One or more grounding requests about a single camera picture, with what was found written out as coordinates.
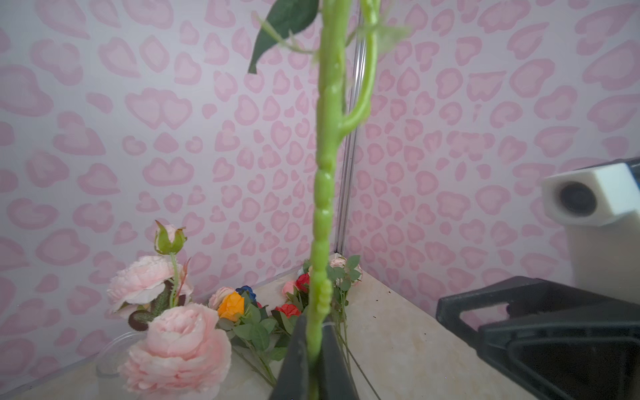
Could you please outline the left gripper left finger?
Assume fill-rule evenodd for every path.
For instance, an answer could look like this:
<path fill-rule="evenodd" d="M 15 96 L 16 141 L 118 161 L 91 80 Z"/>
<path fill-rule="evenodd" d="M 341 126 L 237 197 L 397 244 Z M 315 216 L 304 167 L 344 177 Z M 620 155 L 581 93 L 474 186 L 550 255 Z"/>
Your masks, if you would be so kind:
<path fill-rule="evenodd" d="M 309 362 L 306 326 L 307 318 L 300 316 L 269 400 L 308 400 Z"/>

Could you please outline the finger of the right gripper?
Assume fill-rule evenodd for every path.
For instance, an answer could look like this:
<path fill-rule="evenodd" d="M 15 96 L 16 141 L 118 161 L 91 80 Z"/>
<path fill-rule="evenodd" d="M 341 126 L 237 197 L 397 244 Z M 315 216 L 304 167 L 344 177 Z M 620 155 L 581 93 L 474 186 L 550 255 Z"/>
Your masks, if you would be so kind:
<path fill-rule="evenodd" d="M 513 277 L 438 301 L 436 319 L 538 399 L 637 399 L 639 306 Z"/>

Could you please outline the pink peony flower stem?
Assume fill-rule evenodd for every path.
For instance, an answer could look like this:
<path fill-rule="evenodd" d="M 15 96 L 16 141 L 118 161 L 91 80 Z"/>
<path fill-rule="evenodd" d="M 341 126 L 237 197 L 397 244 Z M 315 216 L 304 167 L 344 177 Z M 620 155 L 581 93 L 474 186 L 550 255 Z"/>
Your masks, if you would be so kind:
<path fill-rule="evenodd" d="M 119 368 L 141 399 L 214 399 L 231 367 L 232 346 L 218 313 L 197 303 L 171 308 L 148 325 Z"/>

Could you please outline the pink peony branch with bud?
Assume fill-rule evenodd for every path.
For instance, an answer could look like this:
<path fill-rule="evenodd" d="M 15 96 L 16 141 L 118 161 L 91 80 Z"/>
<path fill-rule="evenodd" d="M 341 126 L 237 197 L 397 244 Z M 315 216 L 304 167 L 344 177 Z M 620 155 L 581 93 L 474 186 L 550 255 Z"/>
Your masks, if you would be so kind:
<path fill-rule="evenodd" d="M 379 1 L 361 1 L 359 8 L 363 20 L 350 29 L 350 1 L 274 2 L 260 23 L 248 67 L 248 73 L 255 74 L 260 58 L 276 45 L 293 53 L 308 53 L 318 63 L 312 272 L 305 314 L 311 387 L 308 399 L 319 399 L 317 371 L 323 325 L 333 300 L 333 284 L 328 278 L 327 266 L 338 149 L 345 137 L 370 116 L 378 56 L 403 41 L 412 31 L 408 26 L 390 25 L 381 13 Z M 359 100 L 349 112 L 346 105 L 346 49 L 355 38 L 363 39 L 367 45 L 367 64 Z"/>

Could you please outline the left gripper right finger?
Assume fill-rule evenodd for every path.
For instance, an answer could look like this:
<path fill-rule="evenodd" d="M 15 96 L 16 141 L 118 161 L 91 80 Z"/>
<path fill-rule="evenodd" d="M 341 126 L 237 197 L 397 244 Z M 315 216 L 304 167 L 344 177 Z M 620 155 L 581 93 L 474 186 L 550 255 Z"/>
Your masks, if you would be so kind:
<path fill-rule="evenodd" d="M 319 395 L 321 400 L 359 400 L 333 322 L 325 322 L 323 325 L 319 358 Z"/>

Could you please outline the orange rose stem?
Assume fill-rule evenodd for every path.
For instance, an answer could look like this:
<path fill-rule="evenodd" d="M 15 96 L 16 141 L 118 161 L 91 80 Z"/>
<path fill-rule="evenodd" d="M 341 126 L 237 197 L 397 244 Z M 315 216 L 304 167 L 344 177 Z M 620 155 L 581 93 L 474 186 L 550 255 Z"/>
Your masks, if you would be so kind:
<path fill-rule="evenodd" d="M 259 301 L 259 307 L 254 306 L 236 288 L 221 288 L 209 305 L 218 313 L 218 326 L 227 332 L 233 351 L 273 388 L 276 377 L 270 349 L 275 320 L 266 308 Z"/>

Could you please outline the striped pink peony branch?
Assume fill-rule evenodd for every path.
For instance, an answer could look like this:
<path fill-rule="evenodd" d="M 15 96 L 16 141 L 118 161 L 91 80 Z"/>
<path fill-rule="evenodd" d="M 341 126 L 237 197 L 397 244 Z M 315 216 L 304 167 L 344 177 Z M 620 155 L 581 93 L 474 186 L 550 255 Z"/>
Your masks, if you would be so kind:
<path fill-rule="evenodd" d="M 156 221 L 154 254 L 141 256 L 116 273 L 108 285 L 111 312 L 125 318 L 131 329 L 144 332 L 150 323 L 170 308 L 193 298 L 188 283 L 188 263 L 178 262 L 188 238 L 184 228 Z"/>

